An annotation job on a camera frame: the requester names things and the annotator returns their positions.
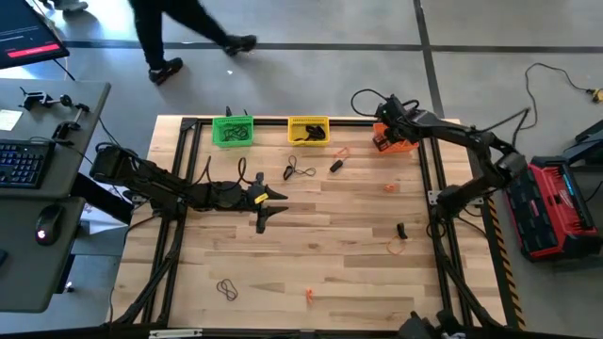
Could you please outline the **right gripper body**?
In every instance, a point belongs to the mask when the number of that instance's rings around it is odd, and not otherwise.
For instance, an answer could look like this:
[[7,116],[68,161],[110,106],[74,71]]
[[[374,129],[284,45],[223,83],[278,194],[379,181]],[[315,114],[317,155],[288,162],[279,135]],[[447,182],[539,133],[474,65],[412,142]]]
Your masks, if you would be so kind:
[[384,98],[384,103],[376,109],[376,118],[386,127],[397,126],[400,129],[401,141],[418,142],[426,137],[425,131],[413,121],[420,112],[419,101],[412,99],[402,102],[392,94]]

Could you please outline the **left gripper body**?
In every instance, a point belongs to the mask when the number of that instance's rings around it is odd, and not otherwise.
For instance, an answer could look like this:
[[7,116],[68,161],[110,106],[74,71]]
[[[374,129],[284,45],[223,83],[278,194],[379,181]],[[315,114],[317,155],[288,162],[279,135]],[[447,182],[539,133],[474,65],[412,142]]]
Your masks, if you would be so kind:
[[236,182],[217,182],[209,191],[208,203],[216,210],[255,210],[248,191]]

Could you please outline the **orange plastic basket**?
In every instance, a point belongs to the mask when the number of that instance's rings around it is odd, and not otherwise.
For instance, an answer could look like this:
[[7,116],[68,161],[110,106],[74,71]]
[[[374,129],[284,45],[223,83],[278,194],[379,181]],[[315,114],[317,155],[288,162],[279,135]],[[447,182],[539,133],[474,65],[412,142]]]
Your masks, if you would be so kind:
[[[376,122],[373,124],[373,144],[374,138],[376,136],[384,136],[384,129],[386,126],[381,122]],[[408,153],[418,147],[417,143],[410,143],[408,140],[398,141],[396,143],[392,143],[388,141],[388,148],[386,150],[378,150],[380,154],[389,154],[389,153]]]

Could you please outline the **green plastic basket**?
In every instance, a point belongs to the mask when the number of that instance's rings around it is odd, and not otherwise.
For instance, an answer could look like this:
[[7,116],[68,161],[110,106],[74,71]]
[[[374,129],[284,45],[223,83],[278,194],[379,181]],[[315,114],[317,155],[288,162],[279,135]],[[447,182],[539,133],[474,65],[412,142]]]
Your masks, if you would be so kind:
[[[226,128],[232,128],[240,125],[246,126],[249,129],[250,137],[247,140],[226,142],[222,140],[223,131]],[[254,122],[252,116],[214,118],[212,120],[212,141],[216,146],[222,148],[251,146],[253,144],[253,126]]]

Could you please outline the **yellow plastic basket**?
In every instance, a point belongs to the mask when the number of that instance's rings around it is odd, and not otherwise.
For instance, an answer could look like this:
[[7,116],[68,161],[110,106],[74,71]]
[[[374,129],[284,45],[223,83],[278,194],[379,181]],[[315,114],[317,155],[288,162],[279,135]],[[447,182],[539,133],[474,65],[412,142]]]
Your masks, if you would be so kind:
[[[326,133],[326,138],[315,141],[294,142],[298,137],[306,137],[308,133],[305,131],[305,126],[320,125]],[[303,147],[322,147],[330,142],[330,121],[326,116],[291,116],[287,121],[287,140],[293,146]]]

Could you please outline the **black desk leg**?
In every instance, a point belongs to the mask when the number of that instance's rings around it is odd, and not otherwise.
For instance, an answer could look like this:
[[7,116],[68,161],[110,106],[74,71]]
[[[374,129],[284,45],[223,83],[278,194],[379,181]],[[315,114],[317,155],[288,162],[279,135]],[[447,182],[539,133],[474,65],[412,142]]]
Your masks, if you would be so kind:
[[109,214],[116,220],[130,224],[133,205],[97,185],[84,174],[78,173],[71,189],[71,195],[83,198],[88,204]]

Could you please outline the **white paper sheet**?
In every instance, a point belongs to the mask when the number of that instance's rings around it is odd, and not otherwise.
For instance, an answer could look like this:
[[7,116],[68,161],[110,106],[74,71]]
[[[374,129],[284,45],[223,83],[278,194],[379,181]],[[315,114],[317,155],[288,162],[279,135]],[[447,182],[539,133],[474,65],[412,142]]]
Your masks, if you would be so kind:
[[98,234],[105,231],[124,228],[126,223],[118,221],[109,214],[86,203],[80,218],[81,227],[88,234]]

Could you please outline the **yellow black hazard strip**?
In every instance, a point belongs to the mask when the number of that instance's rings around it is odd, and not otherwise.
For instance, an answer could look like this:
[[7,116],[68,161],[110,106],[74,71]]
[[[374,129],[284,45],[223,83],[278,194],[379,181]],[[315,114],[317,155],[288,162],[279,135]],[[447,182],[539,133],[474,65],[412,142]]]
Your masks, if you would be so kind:
[[520,304],[516,283],[513,277],[513,268],[506,251],[502,229],[497,216],[497,207],[492,198],[492,188],[487,188],[480,195],[482,220],[486,239],[497,279],[498,291],[506,324],[515,330],[524,331],[527,324]]

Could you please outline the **black desk clamp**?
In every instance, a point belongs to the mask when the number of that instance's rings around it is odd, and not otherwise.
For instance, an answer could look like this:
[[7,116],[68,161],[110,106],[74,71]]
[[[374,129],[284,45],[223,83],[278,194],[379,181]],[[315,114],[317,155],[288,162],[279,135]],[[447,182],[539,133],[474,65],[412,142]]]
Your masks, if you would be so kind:
[[74,106],[77,109],[77,113],[75,118],[72,121],[63,121],[57,125],[51,139],[60,145],[70,146],[73,145],[73,142],[68,138],[68,135],[72,131],[78,131],[81,129],[79,119],[81,118],[83,113],[89,113],[90,108],[84,104],[77,104]]
[[63,94],[58,99],[53,99],[46,91],[26,91],[20,87],[24,99],[20,104],[21,108],[31,110],[35,105],[41,105],[49,108],[53,105],[72,106],[73,101],[69,95]]

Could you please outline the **black computer mouse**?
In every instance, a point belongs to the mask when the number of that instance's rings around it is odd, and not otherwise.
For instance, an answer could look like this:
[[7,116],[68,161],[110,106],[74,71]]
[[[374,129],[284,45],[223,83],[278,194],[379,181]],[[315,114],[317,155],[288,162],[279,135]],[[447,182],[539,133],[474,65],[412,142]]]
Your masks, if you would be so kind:
[[35,239],[39,245],[50,246],[58,240],[64,212],[65,208],[56,203],[47,205],[40,211],[35,230]]

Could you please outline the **red and black tool box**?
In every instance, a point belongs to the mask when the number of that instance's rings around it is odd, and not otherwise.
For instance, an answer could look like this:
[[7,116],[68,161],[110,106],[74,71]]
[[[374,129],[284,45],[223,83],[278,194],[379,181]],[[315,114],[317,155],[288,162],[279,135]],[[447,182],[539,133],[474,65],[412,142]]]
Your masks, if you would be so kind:
[[518,245],[531,262],[581,259],[603,249],[603,237],[563,157],[535,156],[505,189]]

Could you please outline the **dark blue equipment case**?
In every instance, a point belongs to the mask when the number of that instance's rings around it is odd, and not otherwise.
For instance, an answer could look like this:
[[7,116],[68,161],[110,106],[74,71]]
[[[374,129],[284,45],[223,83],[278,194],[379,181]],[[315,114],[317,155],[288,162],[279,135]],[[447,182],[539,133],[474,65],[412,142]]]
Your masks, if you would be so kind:
[[603,166],[603,120],[579,133],[574,140],[575,144],[562,153],[564,160],[569,164]]

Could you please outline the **black backlit keyboard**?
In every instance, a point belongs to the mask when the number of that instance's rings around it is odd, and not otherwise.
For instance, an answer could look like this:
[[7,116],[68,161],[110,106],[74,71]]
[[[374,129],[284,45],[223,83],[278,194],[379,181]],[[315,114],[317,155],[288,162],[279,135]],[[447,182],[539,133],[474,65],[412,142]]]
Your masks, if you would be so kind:
[[0,139],[0,188],[40,188],[55,146],[54,141]]

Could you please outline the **grey desk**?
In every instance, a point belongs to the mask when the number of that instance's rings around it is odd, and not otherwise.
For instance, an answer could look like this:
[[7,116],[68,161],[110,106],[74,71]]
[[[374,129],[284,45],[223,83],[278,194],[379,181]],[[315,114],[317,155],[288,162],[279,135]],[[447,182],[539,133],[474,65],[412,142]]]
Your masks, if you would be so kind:
[[[0,78],[0,110],[21,113],[11,130],[0,130],[0,139],[34,141],[51,138],[64,121],[78,119],[80,125],[69,134],[72,146],[55,147],[39,188],[0,188],[0,250],[8,253],[0,265],[0,312],[41,313],[57,291],[85,204],[83,198],[72,195],[72,187],[81,176],[82,154],[110,89],[107,82]],[[21,107],[24,91],[44,91],[53,98],[67,94],[90,111],[78,115],[76,108],[60,104],[26,110]],[[36,223],[42,209],[52,204],[64,208],[60,233],[54,244],[43,246],[35,239]]]

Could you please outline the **pale paper note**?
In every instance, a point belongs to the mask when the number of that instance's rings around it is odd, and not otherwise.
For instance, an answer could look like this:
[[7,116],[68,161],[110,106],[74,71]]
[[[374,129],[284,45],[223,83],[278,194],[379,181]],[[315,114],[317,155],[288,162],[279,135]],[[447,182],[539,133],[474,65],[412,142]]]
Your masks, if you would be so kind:
[[0,109],[0,131],[12,131],[22,115],[19,110]]

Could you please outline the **silver frame bracket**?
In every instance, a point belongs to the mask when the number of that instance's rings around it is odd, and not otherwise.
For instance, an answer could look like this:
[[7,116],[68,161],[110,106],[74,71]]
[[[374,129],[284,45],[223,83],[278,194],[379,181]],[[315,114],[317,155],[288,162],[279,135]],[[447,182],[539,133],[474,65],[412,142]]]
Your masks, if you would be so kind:
[[200,338],[204,334],[202,329],[166,329],[149,332],[148,339],[191,339]]

